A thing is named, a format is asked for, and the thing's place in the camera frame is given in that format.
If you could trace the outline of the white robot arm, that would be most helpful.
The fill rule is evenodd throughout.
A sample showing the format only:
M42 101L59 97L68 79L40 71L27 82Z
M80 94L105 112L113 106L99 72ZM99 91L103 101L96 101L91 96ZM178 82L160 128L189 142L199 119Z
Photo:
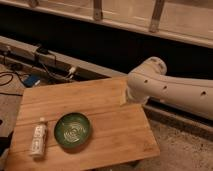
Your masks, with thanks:
M213 80L167 76L159 57L150 57L127 75L126 99L145 103L156 98L164 103L213 120Z

